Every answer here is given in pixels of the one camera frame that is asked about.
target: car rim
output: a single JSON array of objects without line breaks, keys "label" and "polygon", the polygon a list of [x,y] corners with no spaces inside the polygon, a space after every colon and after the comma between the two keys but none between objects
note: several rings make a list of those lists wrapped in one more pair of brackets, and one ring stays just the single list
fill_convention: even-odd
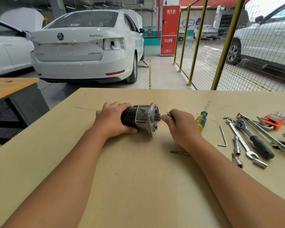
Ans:
[{"label": "car rim", "polygon": [[137,76],[137,62],[136,62],[136,58],[134,58],[134,77]]},{"label": "car rim", "polygon": [[229,48],[227,60],[232,62],[236,58],[236,54],[237,54],[237,46],[236,45],[232,45]]}]

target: car wheel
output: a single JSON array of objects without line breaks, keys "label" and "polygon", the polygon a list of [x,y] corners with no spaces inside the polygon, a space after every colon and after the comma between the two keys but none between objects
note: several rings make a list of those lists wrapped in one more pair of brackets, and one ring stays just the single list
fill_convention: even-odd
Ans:
[{"label": "car wheel", "polygon": [[141,60],[145,59],[145,44],[143,44],[143,55],[141,57]]},{"label": "car wheel", "polygon": [[134,83],[137,80],[137,58],[136,55],[134,54],[134,61],[133,61],[133,70],[132,73],[129,77],[126,78],[126,81],[128,83]]},{"label": "car wheel", "polygon": [[233,39],[229,48],[226,62],[230,65],[236,65],[241,61],[241,43]]}]

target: left hand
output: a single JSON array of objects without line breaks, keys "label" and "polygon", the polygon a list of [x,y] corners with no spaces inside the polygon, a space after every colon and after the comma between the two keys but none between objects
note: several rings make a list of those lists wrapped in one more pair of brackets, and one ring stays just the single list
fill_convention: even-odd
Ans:
[{"label": "left hand", "polygon": [[122,112],[130,107],[132,105],[129,103],[106,102],[102,110],[96,111],[96,119],[91,129],[96,130],[105,139],[122,133],[137,133],[136,128],[123,125],[120,119]]}]

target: rear windshield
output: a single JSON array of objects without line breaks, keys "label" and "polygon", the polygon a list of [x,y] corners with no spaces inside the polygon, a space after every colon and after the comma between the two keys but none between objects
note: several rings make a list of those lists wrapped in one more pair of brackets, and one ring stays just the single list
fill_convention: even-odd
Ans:
[{"label": "rear windshield", "polygon": [[118,12],[87,11],[72,12],[61,17],[45,29],[65,27],[114,27]]}]

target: starter motor housing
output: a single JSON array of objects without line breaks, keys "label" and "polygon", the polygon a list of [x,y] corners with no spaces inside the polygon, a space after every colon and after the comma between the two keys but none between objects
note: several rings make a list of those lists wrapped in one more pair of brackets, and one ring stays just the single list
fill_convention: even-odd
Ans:
[{"label": "starter motor housing", "polygon": [[122,112],[121,121],[125,126],[132,126],[137,129],[148,131],[151,137],[154,137],[157,130],[157,123],[160,122],[161,116],[156,104],[134,105]]}]

